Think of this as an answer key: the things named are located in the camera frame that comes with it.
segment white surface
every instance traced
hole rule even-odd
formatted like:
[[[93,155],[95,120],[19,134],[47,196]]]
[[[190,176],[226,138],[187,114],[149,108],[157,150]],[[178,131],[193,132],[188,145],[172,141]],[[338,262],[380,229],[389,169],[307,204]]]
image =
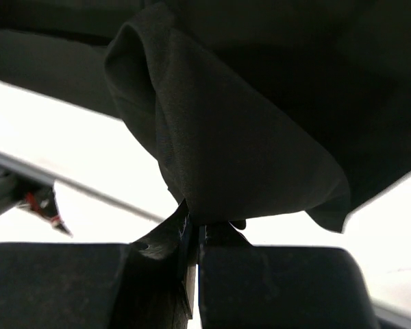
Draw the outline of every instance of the white surface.
[[[3,84],[0,150],[162,218],[176,207],[157,162],[121,121]],[[12,210],[0,218],[0,241],[128,242],[155,225],[95,205],[66,186],[59,186],[58,201],[73,240]],[[250,219],[244,234],[255,244],[346,247],[361,265],[371,295],[411,314],[411,179],[353,215],[345,234],[322,230],[305,213]],[[196,309],[189,328],[198,323]]]

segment black fabric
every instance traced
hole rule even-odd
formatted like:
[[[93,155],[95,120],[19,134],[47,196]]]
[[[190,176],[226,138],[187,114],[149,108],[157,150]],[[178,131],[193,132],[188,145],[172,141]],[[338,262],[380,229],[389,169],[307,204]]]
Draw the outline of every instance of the black fabric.
[[[105,69],[123,120],[197,223],[320,205],[344,219],[349,187],[332,156],[195,40],[164,3],[124,24]],[[331,230],[338,223],[323,222]]]

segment white background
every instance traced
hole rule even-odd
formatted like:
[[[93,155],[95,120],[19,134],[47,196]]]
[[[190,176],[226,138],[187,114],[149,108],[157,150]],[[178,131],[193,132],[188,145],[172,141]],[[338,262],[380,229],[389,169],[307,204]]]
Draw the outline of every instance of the white background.
[[[157,162],[123,122],[1,83],[0,150],[161,218],[176,208]],[[57,194],[73,239],[11,210],[0,218],[0,241],[130,242],[155,226],[67,186],[58,185]],[[259,245],[345,247],[373,298],[411,315],[411,178],[350,216],[344,234],[324,231],[298,213],[250,219],[244,235]],[[199,327],[195,312],[190,329]]]

